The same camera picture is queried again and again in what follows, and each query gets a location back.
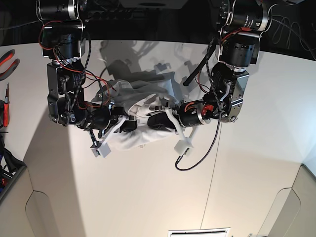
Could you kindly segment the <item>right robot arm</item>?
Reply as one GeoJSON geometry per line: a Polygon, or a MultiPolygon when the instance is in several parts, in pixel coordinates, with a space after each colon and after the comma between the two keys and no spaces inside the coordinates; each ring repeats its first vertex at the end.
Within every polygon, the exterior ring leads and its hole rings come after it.
{"type": "Polygon", "coordinates": [[[88,131],[97,145],[95,130],[99,137],[112,128],[116,132],[132,132],[137,128],[137,121],[123,107],[111,103],[113,87],[87,70],[88,65],[80,60],[85,47],[92,46],[84,25],[86,5],[85,0],[38,0],[36,12],[42,22],[39,34],[42,55],[51,59],[47,64],[49,118],[63,127],[74,125],[88,131]],[[83,85],[88,76],[99,84],[100,104],[84,98],[83,85]]]}

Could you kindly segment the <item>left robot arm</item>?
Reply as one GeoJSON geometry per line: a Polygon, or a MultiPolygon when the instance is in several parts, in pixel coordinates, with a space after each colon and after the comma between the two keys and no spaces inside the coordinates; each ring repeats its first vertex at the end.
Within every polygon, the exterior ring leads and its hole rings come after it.
{"type": "Polygon", "coordinates": [[[241,82],[248,80],[247,67],[257,63],[261,36],[272,22],[270,0],[210,0],[208,2],[214,35],[197,69],[184,81],[199,82],[205,70],[210,83],[201,99],[179,104],[167,103],[152,109],[147,121],[148,141],[178,134],[182,143],[188,127],[237,119],[243,103],[241,82]]]}

